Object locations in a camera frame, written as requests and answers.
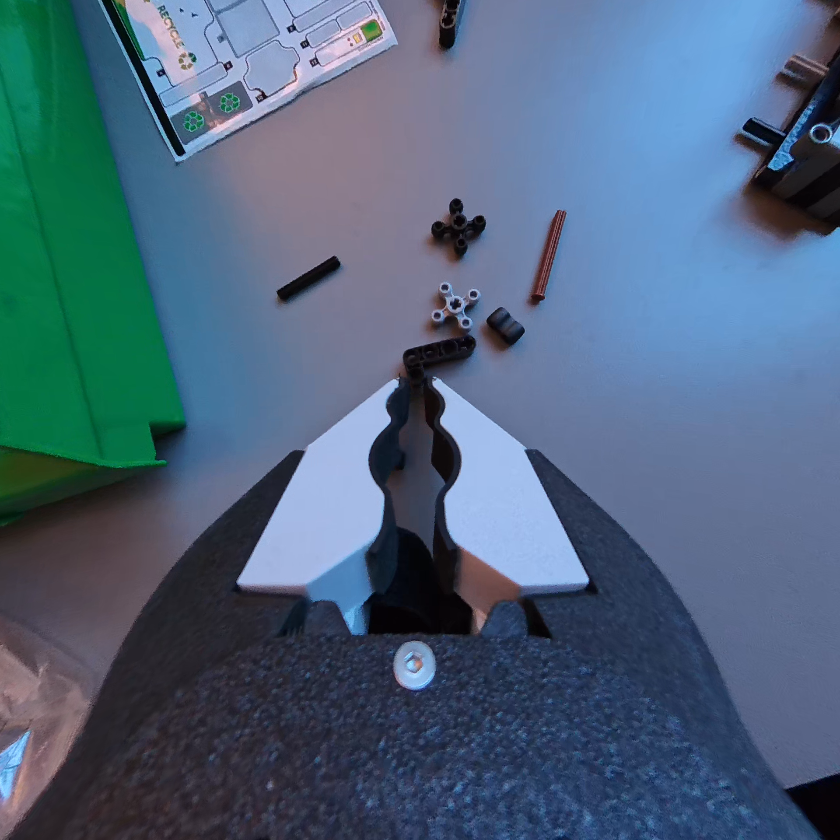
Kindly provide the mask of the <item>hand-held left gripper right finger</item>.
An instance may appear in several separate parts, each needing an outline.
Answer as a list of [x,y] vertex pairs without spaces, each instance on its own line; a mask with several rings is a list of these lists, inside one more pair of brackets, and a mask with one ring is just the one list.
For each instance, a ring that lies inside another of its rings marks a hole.
[[590,584],[528,450],[442,379],[424,382],[435,501],[434,559],[446,592],[472,611],[474,634],[493,608]]

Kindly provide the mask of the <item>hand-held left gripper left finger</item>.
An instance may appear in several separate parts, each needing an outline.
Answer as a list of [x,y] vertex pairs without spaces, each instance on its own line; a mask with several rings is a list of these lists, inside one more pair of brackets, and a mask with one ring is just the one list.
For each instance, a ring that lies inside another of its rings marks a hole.
[[350,632],[368,630],[373,594],[391,585],[398,533],[391,473],[411,386],[387,382],[305,450],[237,580],[245,593],[333,602]]

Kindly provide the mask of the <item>black L-shaped lego beam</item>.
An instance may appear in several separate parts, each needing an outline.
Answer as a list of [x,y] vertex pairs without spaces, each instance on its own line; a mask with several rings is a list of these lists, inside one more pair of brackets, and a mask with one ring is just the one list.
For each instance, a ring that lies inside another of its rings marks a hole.
[[465,360],[475,349],[476,339],[470,334],[407,349],[402,356],[406,378],[412,386],[420,386],[428,369]]

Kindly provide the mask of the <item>small black lego connector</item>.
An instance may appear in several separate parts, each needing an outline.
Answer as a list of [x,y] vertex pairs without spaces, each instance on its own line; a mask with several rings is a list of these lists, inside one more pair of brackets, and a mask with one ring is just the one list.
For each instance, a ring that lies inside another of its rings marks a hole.
[[504,307],[494,310],[487,317],[486,325],[507,346],[516,344],[526,332],[520,321],[513,318]]

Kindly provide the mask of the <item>grey cross lego connector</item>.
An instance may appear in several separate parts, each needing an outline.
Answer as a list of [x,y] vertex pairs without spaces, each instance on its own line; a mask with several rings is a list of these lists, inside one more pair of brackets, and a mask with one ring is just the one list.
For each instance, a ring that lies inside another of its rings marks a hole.
[[437,293],[443,301],[441,308],[432,311],[430,319],[435,326],[443,325],[447,319],[455,319],[462,332],[468,333],[473,328],[473,321],[467,310],[475,306],[480,300],[480,291],[472,288],[465,295],[455,293],[452,285],[442,282]]

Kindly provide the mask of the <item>black lego axle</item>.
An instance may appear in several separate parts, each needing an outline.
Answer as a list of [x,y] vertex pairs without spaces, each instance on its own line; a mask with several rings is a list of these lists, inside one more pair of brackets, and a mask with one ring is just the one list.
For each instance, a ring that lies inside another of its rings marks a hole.
[[288,301],[301,292],[309,289],[321,280],[329,277],[341,268],[340,259],[337,256],[331,256],[319,263],[315,267],[310,268],[304,273],[300,274],[294,280],[289,281],[276,291],[277,298],[280,301]]

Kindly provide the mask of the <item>brown lego axle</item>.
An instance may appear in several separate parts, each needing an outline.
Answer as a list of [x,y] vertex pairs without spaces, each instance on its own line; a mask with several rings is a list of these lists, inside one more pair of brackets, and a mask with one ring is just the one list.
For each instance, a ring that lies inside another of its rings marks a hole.
[[550,277],[553,269],[553,263],[557,255],[560,237],[563,232],[564,224],[567,218],[567,211],[559,209],[556,211],[549,226],[549,231],[545,239],[544,247],[542,249],[539,265],[535,274],[532,285],[530,301],[531,303],[539,303],[546,297],[546,292],[550,283]]

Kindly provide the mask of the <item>black cross lego connector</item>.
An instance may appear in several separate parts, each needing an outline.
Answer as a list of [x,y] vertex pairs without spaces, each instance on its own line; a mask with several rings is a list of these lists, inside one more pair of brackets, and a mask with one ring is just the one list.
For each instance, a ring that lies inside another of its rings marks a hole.
[[462,259],[467,253],[469,242],[482,235],[486,228],[487,218],[481,214],[467,217],[463,201],[455,197],[448,205],[448,220],[434,221],[430,234],[434,241],[450,242],[455,257]]

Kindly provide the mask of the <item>white black lego truck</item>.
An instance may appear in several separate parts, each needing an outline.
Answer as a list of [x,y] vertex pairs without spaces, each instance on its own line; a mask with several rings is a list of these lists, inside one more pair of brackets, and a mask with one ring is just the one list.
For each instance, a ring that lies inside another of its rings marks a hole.
[[751,118],[741,136],[765,147],[752,184],[830,228],[839,225],[839,53],[827,63],[793,55],[784,74],[808,88],[784,129]]

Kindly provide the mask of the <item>clear plastic bag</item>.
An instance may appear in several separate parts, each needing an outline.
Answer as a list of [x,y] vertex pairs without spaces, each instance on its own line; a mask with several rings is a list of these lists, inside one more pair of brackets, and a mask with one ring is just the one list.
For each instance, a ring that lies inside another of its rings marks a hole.
[[11,835],[67,758],[94,688],[84,663],[1,617],[1,838]]

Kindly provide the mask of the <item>green plastic bin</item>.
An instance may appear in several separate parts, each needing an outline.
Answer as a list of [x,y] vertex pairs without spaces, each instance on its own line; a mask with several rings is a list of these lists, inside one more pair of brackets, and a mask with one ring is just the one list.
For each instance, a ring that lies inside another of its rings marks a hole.
[[1,7],[1,521],[186,425],[69,2]]

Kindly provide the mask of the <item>sticker sheet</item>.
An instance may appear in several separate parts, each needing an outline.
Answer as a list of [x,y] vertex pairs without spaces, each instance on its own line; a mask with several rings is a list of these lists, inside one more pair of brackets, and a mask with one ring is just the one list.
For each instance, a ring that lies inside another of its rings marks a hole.
[[375,1],[103,1],[184,161],[397,44]]

